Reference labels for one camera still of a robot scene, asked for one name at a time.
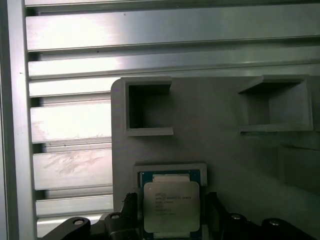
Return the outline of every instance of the black plastic part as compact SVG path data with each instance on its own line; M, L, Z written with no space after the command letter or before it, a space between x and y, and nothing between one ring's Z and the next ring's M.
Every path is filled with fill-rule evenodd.
M104 220L99 220L91 226L90 240L108 239L107 228Z
M45 235L42 240L88 239L90 228L91 223L89 219L85 217L72 217Z
M109 214L104 223L111 240L139 240L136 229L121 212Z
M138 195L135 192L126 195L121 214L128 219L134 228L138 227Z
M279 218L265 219L261 226L268 240L316 240L287 221Z
M228 213L216 192L205 197L205 220L214 239L219 240L315 240L279 218L268 218L258 226L238 213Z

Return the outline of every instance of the gray plastic panel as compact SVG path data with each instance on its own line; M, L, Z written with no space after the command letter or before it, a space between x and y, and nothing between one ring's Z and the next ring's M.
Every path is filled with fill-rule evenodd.
M279 163L279 178L285 184L320 195L320 151L280 147Z
M283 142L309 145L310 132L239 134L248 122L246 96L255 77L172 78L172 136L127 137L122 108L124 79L111 89L114 210L133 190L134 165L207 165L207 191L216 191L230 212L254 223L281 218L320 238L320 196L279 181L278 148Z

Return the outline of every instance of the open compartment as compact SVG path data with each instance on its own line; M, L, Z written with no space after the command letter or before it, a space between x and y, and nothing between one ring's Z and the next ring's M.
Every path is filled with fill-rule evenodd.
M128 136L173 135L171 83L169 77L136 77L125 83Z
M238 92L246 95L247 125L240 132L313 130L309 83L305 75L263 75Z

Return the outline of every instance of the metal frame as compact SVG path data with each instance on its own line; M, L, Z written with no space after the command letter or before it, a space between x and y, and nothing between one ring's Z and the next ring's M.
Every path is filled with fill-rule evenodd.
M32 162L29 76L25 4L7 0L14 127L18 233L20 239L37 239L36 202Z
M7 1L0 0L0 239L18 240Z

